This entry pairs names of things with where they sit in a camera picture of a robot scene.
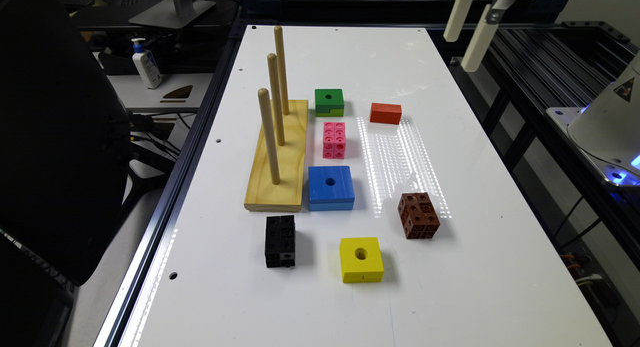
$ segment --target screw hole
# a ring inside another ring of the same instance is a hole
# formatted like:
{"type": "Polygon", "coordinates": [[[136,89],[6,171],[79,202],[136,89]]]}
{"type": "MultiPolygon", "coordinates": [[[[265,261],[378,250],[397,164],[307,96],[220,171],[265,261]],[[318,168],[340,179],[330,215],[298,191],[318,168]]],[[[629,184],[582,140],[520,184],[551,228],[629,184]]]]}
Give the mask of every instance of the screw hole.
{"type": "Polygon", "coordinates": [[[369,255],[369,253],[364,248],[358,248],[356,250],[356,258],[361,260],[361,261],[364,261],[365,259],[367,259],[368,255],[369,255]]]}

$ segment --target green block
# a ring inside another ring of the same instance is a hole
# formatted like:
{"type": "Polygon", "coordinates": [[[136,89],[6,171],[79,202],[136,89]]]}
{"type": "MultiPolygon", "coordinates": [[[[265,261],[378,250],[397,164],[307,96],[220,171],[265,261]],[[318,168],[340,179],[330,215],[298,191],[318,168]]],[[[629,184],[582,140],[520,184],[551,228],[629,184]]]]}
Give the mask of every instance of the green block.
{"type": "Polygon", "coordinates": [[[316,110],[316,117],[344,117],[344,108],[334,108],[329,113],[320,113],[316,110]]]}
{"type": "Polygon", "coordinates": [[[331,113],[335,108],[344,109],[344,97],[341,89],[317,89],[316,112],[331,113]]]}

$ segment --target red block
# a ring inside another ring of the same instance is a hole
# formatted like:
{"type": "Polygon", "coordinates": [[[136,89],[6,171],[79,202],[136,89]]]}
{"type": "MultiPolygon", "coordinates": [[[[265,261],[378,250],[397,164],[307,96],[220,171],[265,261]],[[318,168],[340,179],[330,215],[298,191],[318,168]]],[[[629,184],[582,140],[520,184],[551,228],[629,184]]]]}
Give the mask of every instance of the red block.
{"type": "Polygon", "coordinates": [[[345,137],[344,122],[325,122],[322,157],[344,159],[346,149],[347,138],[345,137]]]}
{"type": "Polygon", "coordinates": [[[370,122],[400,124],[402,106],[385,103],[372,103],[370,122]]]}

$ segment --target wooden base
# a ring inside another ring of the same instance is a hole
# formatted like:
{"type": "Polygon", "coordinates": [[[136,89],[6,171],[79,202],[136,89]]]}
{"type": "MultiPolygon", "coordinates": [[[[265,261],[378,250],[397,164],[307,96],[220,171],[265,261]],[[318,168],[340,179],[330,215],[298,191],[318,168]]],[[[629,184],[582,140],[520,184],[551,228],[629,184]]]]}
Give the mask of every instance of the wooden base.
{"type": "Polygon", "coordinates": [[[253,212],[298,212],[302,209],[304,152],[309,101],[290,100],[284,117],[284,146],[277,146],[280,183],[271,183],[264,130],[260,128],[244,208],[253,212]]]}

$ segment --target yellow square block with hole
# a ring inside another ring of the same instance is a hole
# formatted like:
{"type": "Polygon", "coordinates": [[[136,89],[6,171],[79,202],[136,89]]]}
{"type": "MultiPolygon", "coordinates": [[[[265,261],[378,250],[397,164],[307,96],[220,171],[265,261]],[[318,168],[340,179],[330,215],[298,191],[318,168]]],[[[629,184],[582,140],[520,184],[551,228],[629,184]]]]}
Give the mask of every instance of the yellow square block with hole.
{"type": "Polygon", "coordinates": [[[384,265],[378,238],[341,239],[340,265],[343,283],[382,281],[384,265]]]}

